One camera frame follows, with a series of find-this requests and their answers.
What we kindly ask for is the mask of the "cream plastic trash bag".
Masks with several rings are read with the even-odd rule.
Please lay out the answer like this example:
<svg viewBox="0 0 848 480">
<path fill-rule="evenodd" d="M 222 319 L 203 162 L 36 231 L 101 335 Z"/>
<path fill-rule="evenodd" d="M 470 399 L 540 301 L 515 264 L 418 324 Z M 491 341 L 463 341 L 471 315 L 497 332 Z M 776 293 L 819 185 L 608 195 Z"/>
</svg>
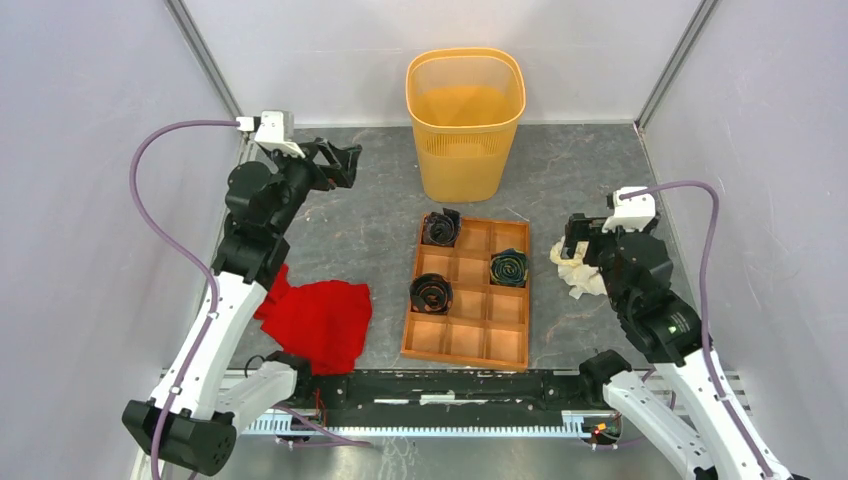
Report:
<svg viewBox="0 0 848 480">
<path fill-rule="evenodd" d="M 606 296 L 607 291 L 599 269 L 583 262 L 589 243 L 578 242 L 573 258 L 563 257 L 564 243 L 565 237 L 562 236 L 551 247 L 549 260 L 557 266 L 558 277 L 570 287 L 569 295 L 574 299 L 579 299 L 584 294 Z"/>
</svg>

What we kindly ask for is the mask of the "wooden compartment tray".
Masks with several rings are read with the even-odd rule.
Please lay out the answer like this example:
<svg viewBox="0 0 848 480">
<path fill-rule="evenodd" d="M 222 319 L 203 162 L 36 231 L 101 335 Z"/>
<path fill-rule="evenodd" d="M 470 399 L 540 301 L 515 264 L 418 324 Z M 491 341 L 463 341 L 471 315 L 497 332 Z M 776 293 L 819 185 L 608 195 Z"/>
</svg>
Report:
<svg viewBox="0 0 848 480">
<path fill-rule="evenodd" d="M 506 249 L 530 258 L 526 222 L 467 217 L 454 247 L 421 242 L 417 233 L 413 277 L 401 340 L 402 356 L 494 370 L 524 371 L 529 362 L 530 279 L 524 288 L 490 283 L 490 260 Z M 412 312 L 409 287 L 426 273 L 443 275 L 454 294 L 447 315 Z"/>
</svg>

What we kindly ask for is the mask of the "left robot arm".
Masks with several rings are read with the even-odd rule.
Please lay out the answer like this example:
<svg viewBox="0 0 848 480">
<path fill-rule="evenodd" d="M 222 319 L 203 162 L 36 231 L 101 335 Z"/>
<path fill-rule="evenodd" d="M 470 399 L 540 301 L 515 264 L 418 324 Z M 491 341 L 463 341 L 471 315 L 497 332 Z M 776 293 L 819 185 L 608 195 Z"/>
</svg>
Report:
<svg viewBox="0 0 848 480">
<path fill-rule="evenodd" d="M 177 357 L 146 400 L 131 400 L 122 423 L 160 478 L 166 464 L 214 476 L 238 437 L 272 407 L 306 405 L 313 379 L 276 352 L 235 387 L 222 382 L 236 346 L 270 292 L 290 246 L 286 230 L 312 191 L 351 188 L 362 147 L 338 148 L 324 138 L 299 144 L 299 155 L 264 148 L 266 162 L 235 167 L 225 195 L 223 237 L 207 278 L 205 308 Z"/>
</svg>

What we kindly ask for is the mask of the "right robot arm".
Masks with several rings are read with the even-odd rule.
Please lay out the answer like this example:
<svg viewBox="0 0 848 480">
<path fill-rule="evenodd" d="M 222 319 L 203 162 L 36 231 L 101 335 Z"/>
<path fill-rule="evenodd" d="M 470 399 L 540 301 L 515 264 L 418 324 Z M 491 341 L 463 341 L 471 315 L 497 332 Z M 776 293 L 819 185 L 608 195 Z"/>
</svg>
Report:
<svg viewBox="0 0 848 480">
<path fill-rule="evenodd" d="M 577 392 L 591 408 L 619 411 L 684 479 L 791 479 L 754 432 L 695 309 L 671 288 L 673 262 L 652 236 L 654 221 L 633 233 L 602 229 L 602 217 L 572 215 L 563 252 L 597 267 L 628 341 L 667 382 L 687 414 L 681 419 L 617 352 L 579 367 Z"/>
</svg>

